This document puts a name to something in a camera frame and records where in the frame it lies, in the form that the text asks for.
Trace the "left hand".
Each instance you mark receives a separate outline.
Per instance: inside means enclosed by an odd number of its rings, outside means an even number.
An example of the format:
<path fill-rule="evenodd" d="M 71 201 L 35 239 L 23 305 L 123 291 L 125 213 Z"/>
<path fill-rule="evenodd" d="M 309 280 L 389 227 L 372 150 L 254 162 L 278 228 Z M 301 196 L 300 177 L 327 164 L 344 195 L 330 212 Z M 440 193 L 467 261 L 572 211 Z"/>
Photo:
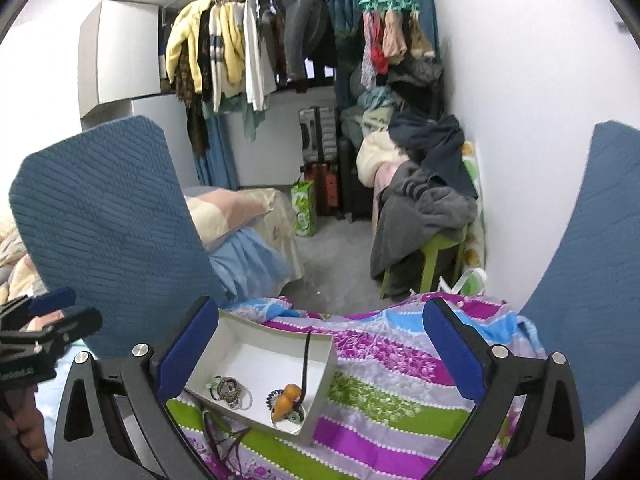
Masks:
<path fill-rule="evenodd" d="M 43 462 L 49 456 L 43 416 L 36 405 L 37 386 L 8 393 L 9 406 L 12 411 L 9 427 L 15 437 L 20 440 L 30 458 Z"/>

